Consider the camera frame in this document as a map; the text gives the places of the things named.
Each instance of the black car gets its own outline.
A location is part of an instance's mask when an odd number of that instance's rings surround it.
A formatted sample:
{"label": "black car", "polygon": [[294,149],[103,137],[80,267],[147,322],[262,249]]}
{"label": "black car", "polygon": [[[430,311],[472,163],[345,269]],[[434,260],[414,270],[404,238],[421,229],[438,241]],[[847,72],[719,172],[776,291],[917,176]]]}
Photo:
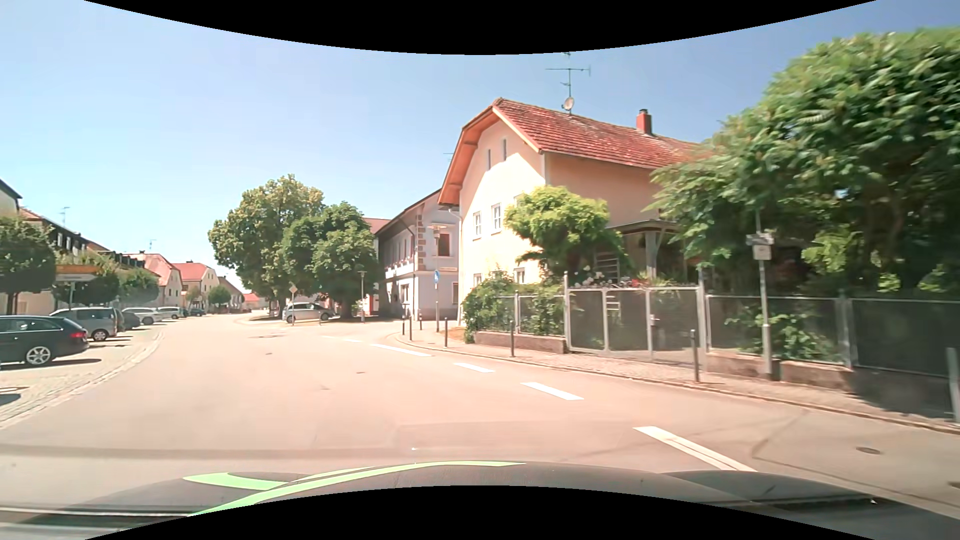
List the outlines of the black car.
{"label": "black car", "polygon": [[84,327],[62,317],[0,315],[0,362],[41,366],[89,349]]}

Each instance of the silver car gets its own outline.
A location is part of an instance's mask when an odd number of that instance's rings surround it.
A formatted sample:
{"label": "silver car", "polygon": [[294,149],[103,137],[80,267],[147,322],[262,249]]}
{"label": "silver car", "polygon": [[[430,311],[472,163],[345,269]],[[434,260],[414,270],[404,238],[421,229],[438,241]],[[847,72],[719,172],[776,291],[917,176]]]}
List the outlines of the silver car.
{"label": "silver car", "polygon": [[86,333],[94,341],[103,341],[108,337],[115,337],[120,327],[117,322],[117,312],[112,307],[58,309],[50,313],[50,316],[70,319],[84,327]]}
{"label": "silver car", "polygon": [[333,317],[332,309],[321,307],[308,302],[298,302],[291,304],[283,309],[283,320],[293,324],[294,321],[327,321]]}

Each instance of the asphalt road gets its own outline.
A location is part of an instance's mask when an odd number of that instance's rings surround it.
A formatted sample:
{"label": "asphalt road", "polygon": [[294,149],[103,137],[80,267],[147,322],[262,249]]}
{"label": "asphalt road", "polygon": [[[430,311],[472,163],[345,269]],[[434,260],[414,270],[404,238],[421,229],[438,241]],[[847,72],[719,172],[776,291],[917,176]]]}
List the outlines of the asphalt road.
{"label": "asphalt road", "polygon": [[745,469],[960,517],[960,437],[708,392],[399,346],[398,323],[167,324],[131,369],[0,423],[0,505],[226,471],[435,459]]}

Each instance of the sidewalk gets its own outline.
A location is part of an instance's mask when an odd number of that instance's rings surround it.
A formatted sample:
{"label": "sidewalk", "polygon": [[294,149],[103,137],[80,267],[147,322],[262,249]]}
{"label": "sidewalk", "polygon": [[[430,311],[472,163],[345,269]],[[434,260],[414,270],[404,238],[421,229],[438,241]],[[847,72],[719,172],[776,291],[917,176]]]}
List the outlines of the sidewalk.
{"label": "sidewalk", "polygon": [[746,396],[769,402],[805,406],[829,412],[893,422],[905,426],[960,434],[960,425],[953,424],[947,419],[929,418],[920,414],[888,410],[867,403],[854,394],[837,390],[828,390],[789,382],[774,382],[705,372],[701,372],[700,382],[698,383],[693,379],[693,370],[686,367],[587,354],[553,355],[539,351],[525,351],[520,349],[515,349],[516,356],[510,357],[510,349],[466,344],[463,341],[458,341],[453,338],[449,339],[448,346],[445,349],[444,335],[442,332],[435,333],[432,329],[424,329],[422,331],[414,329],[413,341],[410,340],[409,329],[407,329],[407,332],[407,335],[395,334],[395,339],[403,345],[421,349],[510,360],[572,371],[669,384],[721,394]]}

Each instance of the street sign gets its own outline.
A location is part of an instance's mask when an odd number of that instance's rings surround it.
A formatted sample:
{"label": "street sign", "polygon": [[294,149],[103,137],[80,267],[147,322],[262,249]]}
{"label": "street sign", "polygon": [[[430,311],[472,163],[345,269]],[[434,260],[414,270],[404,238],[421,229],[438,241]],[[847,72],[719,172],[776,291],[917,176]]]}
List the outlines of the street sign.
{"label": "street sign", "polygon": [[773,250],[770,246],[754,244],[754,260],[770,260]]}
{"label": "street sign", "polygon": [[748,246],[772,246],[774,236],[770,233],[747,234]]}
{"label": "street sign", "polygon": [[56,282],[92,282],[97,277],[93,274],[57,274]]}

